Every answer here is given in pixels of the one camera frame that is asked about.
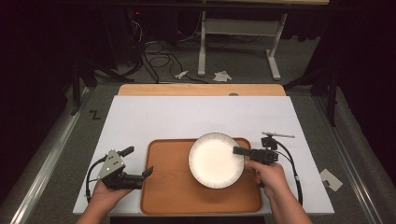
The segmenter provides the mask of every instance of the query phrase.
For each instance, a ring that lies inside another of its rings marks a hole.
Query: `gray floor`
[[[270,40],[241,43],[248,40],[240,36],[222,49],[208,49],[206,55],[206,75],[202,80],[217,83],[214,73],[226,71],[232,80],[227,83],[279,83],[286,84],[301,76],[315,49],[317,40],[298,42],[296,39],[282,40],[276,52],[276,61],[282,79],[273,81],[263,51],[270,46]],[[221,46],[221,42],[209,42],[210,46]],[[160,46],[148,47],[156,51]],[[184,71],[198,78],[198,47],[177,48],[164,45],[164,52],[174,53]],[[161,65],[166,60],[152,61]],[[180,72],[176,64],[169,71],[169,64],[156,68],[162,82],[179,82],[173,75]],[[142,68],[131,77],[139,83],[152,83],[146,69]],[[53,150],[63,150],[55,162],[47,186],[42,191],[35,209],[28,218],[29,223],[73,223],[77,216],[72,209],[78,196],[80,185],[91,161],[91,155],[106,120],[112,98],[117,94],[119,82],[99,79],[94,90],[88,90],[86,103],[80,109],[76,122],[71,117],[71,105],[37,151],[0,208],[0,223],[9,223],[19,209],[26,193],[34,182],[40,168]],[[287,94],[291,97],[297,116],[301,122],[314,160],[321,171],[324,168],[335,174],[344,185],[336,192],[327,188],[335,214],[312,217],[315,223],[394,223],[396,221],[396,193],[389,177],[382,169],[356,120],[351,115],[342,93],[337,95],[335,111],[336,128],[332,128],[323,116],[326,99],[311,97],[309,87],[297,87]],[[90,111],[96,110],[92,119]],[[273,223],[266,217],[267,223]]]

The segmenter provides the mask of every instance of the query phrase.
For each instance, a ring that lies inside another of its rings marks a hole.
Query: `crumpled paper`
[[[189,72],[189,71],[181,72],[180,74],[175,75],[175,77],[178,78],[178,79],[182,79],[182,78],[184,77],[184,75],[186,75],[188,72]]]
[[[213,78],[214,81],[222,81],[222,82],[227,82],[228,79],[232,79],[230,75],[227,74],[226,71],[218,72],[215,73],[215,78]]]

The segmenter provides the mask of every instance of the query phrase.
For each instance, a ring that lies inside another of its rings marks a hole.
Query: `white paper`
[[[232,78],[230,77],[230,75],[227,74],[226,71],[215,73],[215,78],[213,78],[214,81],[221,81],[221,82],[227,82],[228,79],[232,79]]]
[[[337,191],[341,186],[343,186],[343,182],[341,182],[337,177],[335,177],[330,171],[324,169],[320,173],[320,178],[322,181],[327,181],[329,183],[329,188]]]
[[[175,75],[175,77],[177,77],[178,79],[182,79],[182,78],[184,77],[184,75],[186,75],[188,72],[189,72],[189,71],[181,72],[180,74]]]
[[[276,139],[294,159],[303,189],[304,209],[313,215],[332,214],[329,196],[287,96],[115,96],[91,164],[110,149],[123,150],[134,146],[134,153],[123,158],[126,164],[124,172],[139,175],[145,168],[149,143],[156,139],[199,138],[207,133],[225,133],[247,139],[252,148],[262,148],[263,131],[295,135],[295,138]],[[279,163],[283,165],[290,188],[297,197],[289,161],[279,157]],[[99,170],[94,169],[92,176],[97,176]],[[81,214],[87,205],[85,182],[81,184],[73,211],[75,214]],[[141,190],[134,190],[110,215],[142,214],[140,197]],[[263,192],[262,199],[263,208],[258,214],[269,214],[269,202]]]

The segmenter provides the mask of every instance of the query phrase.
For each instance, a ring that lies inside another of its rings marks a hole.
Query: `white surface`
[[[220,81],[220,82],[227,82],[228,79],[232,79],[230,75],[226,71],[222,72],[217,72],[215,73],[215,78],[213,78],[214,81]]]
[[[189,166],[192,175],[201,184],[212,189],[224,189],[241,176],[244,156],[233,154],[239,145],[223,133],[209,133],[192,145]]]
[[[225,133],[247,139],[252,148],[262,148],[262,132],[295,135],[277,138],[294,158],[304,195],[304,209],[309,214],[332,214],[332,204],[321,182],[318,168],[306,143],[300,122],[287,96],[115,96],[91,164],[110,149],[134,146],[125,161],[125,172],[138,175],[144,171],[149,143],[156,139],[199,138],[207,133]],[[296,184],[289,162],[279,157],[294,195]],[[97,176],[100,168],[92,171]],[[73,210],[81,214],[87,201],[85,182]],[[113,209],[110,215],[141,214],[141,190],[134,190]],[[262,192],[260,214],[270,213],[268,199]]]
[[[335,175],[330,173],[330,171],[328,171],[327,169],[324,169],[320,173],[320,177],[322,181],[327,181],[329,183],[329,188],[334,191],[337,191],[338,189],[341,188],[341,186],[343,186],[343,182],[341,182],[337,177],[335,177]]]

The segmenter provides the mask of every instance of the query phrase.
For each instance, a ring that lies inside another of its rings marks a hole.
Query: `white plate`
[[[223,133],[209,133],[198,138],[189,155],[195,179],[212,189],[223,189],[235,183],[244,171],[244,156],[233,154],[233,147],[239,147],[238,143]]]

